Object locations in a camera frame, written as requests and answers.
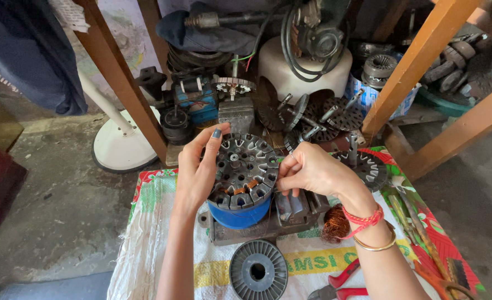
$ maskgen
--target dirty floor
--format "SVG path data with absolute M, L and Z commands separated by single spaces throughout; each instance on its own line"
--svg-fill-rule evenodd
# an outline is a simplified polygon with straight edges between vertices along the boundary
M 10 154 L 29 174 L 0 227 L 0 284 L 114 269 L 137 173 L 94 165 L 92 139 L 106 118 L 24 124 Z M 402 130 L 418 149 L 441 124 Z M 492 133 L 414 185 L 492 297 Z

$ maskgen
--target hand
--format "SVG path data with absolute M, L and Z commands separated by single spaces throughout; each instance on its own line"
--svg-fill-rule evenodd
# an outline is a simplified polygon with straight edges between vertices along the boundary
M 231 131 L 229 123 L 205 128 L 179 153 L 179 176 L 174 209 L 181 214 L 196 214 L 209 196 L 216 176 L 216 154 L 222 135 Z M 199 157 L 205 147 L 203 160 Z
M 350 168 L 330 156 L 320 146 L 302 142 L 279 165 L 277 188 L 298 196 L 299 189 L 321 195 L 333 195 L 343 204 L 356 195 L 369 195 L 367 187 Z

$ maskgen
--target gold bangle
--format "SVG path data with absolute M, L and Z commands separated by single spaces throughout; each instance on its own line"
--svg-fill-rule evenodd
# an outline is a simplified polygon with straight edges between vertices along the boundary
M 387 226 L 390 229 L 390 232 L 392 233 L 392 239 L 390 240 L 390 242 L 386 246 L 383 246 L 383 247 L 370 247 L 368 245 L 363 244 L 361 241 L 359 241 L 355 235 L 353 236 L 353 240 L 357 244 L 359 244 L 359 246 L 361 246 L 362 249 L 366 249 L 366 250 L 369 250 L 369 251 L 383 251 L 383 250 L 387 250 L 387 249 L 389 249 L 390 247 L 392 247 L 396 243 L 396 232 L 394 232 L 394 226 L 392 226 L 392 224 L 389 223 L 389 222 L 387 222 Z

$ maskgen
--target painted fingernail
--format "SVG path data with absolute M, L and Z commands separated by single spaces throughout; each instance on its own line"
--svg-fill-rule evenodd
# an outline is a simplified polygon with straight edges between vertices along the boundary
M 220 138 L 220 136 L 222 135 L 222 131 L 218 128 L 216 128 L 213 132 L 213 138 Z

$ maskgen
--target hole in stator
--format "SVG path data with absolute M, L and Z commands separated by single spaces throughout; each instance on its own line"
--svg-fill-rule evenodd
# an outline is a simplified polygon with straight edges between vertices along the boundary
M 249 269 L 249 275 L 251 276 L 251 279 L 255 281 L 261 281 L 264 278 L 265 274 L 266 270 L 264 269 L 264 266 L 262 264 L 259 264 L 258 262 L 256 264 L 253 264 Z

